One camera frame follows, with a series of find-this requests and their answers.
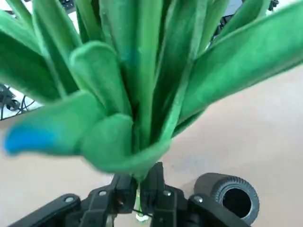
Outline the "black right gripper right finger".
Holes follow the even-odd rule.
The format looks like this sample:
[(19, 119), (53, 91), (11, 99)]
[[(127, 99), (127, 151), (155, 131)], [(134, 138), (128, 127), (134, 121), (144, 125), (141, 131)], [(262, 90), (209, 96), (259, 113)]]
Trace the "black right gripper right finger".
[(141, 208), (152, 214), (151, 227), (248, 227), (242, 219), (203, 193), (185, 198), (166, 185), (163, 163), (157, 162), (141, 182)]

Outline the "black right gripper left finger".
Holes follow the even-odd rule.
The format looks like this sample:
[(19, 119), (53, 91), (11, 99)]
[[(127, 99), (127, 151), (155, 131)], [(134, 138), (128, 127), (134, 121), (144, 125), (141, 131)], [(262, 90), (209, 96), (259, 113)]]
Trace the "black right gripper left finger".
[(137, 181), (129, 175), (114, 175), (110, 184), (81, 199), (64, 194), (12, 224), (13, 227), (112, 227), (118, 214), (132, 213)]

